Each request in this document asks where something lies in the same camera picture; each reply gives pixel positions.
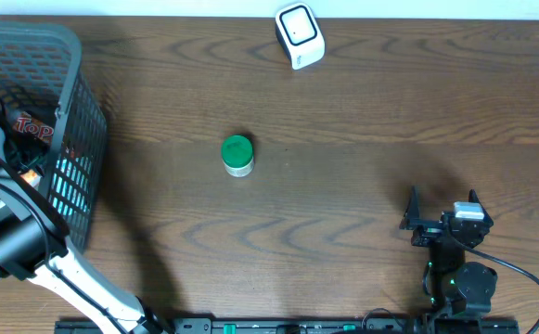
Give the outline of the green lid jar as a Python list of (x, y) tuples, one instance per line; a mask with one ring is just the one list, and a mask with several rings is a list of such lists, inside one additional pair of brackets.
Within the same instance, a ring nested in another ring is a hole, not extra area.
[(251, 141), (243, 135), (229, 136), (221, 147), (225, 170), (234, 177), (245, 177), (254, 168), (254, 150)]

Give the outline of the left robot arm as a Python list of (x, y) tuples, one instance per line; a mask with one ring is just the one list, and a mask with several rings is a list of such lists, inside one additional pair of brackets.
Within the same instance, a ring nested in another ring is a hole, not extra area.
[(172, 333), (134, 294), (108, 281), (72, 244), (60, 214), (5, 161), (0, 126), (0, 278), (57, 294), (104, 333)]

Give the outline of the small orange carton box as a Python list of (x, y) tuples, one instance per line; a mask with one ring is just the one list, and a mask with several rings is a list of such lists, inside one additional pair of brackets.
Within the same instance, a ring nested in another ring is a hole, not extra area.
[(37, 186), (40, 183), (41, 175), (34, 170), (29, 170), (21, 175), (22, 179), (31, 186)]

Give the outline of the red Top snack bar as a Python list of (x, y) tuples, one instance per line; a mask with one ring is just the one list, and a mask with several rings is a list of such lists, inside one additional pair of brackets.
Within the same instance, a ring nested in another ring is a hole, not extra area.
[(14, 110), (10, 111), (7, 120), (11, 123), (14, 131), (23, 135), (35, 137), (38, 143), (38, 152), (42, 157), (46, 157), (49, 153), (55, 134), (55, 126), (48, 125), (35, 116), (32, 116), (29, 111)]

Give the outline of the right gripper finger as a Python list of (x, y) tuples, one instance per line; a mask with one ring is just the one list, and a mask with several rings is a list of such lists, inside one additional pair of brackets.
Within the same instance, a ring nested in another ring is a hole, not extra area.
[(417, 188), (411, 187), (409, 201), (399, 228), (403, 230), (416, 230), (421, 225), (420, 210), (418, 204)]
[(468, 202), (473, 206), (474, 212), (479, 218), (485, 218), (487, 211), (484, 209), (479, 196), (475, 189), (471, 189), (468, 193)]

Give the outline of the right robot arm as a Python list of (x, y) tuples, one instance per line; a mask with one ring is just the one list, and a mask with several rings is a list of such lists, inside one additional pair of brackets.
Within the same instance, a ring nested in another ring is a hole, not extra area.
[(413, 187), (400, 227), (411, 230), (411, 244), (429, 250), (422, 288), (432, 309), (411, 320), (407, 333), (482, 333), (482, 318), (491, 311), (497, 273), (466, 252), (481, 244), (494, 225), (474, 190), (437, 220), (420, 216)]

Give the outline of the light blue wipes pack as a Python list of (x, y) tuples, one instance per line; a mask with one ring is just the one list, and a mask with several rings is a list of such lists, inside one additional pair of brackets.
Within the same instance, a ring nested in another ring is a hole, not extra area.
[(56, 163), (51, 189), (51, 204), (63, 216), (90, 212), (90, 172), (92, 162), (86, 157), (60, 158)]

